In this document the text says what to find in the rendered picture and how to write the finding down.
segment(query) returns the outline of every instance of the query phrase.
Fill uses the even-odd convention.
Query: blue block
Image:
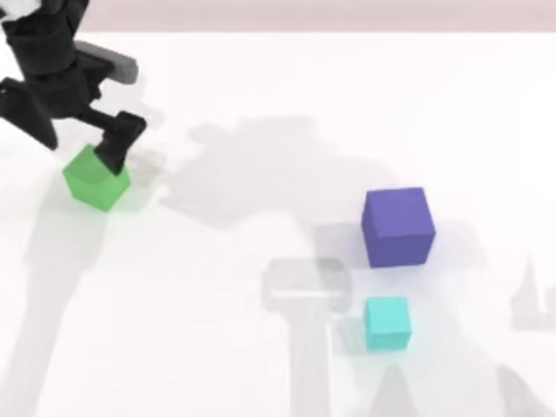
[[[422,265],[436,236],[421,188],[369,191],[361,226],[371,268]]]
[[[411,320],[403,297],[374,297],[365,304],[365,334],[369,350],[403,350],[411,338]]]

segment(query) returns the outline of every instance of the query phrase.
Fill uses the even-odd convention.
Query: cube
[[[403,297],[374,297],[365,304],[365,340],[369,350],[403,350],[411,338],[411,320]]]
[[[114,175],[96,157],[92,145],[85,148],[63,170],[75,199],[101,211],[109,211],[130,185],[126,168]]]
[[[421,188],[369,191],[361,226],[371,268],[422,265],[436,236]]]

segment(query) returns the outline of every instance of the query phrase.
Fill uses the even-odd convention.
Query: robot
[[[98,159],[120,175],[129,149],[147,128],[126,111],[116,116],[91,108],[107,79],[132,85],[133,58],[75,41],[89,0],[0,0],[0,22],[23,81],[0,82],[0,118],[50,150],[58,147],[53,120],[74,118],[103,132]]]

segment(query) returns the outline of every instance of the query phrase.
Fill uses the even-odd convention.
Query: green block
[[[367,349],[403,350],[407,347],[412,332],[405,298],[369,298],[364,321]]]
[[[114,175],[96,157],[92,145],[85,148],[63,170],[73,197],[101,211],[109,211],[131,184],[126,168]]]

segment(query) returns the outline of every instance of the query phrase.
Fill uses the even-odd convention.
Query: white table
[[[4,417],[554,415],[556,37],[83,39],[139,60],[97,107],[151,128],[103,215],[61,177],[96,131],[0,123]],[[429,263],[370,271],[365,192],[415,185]],[[371,295],[407,351],[362,349]]]

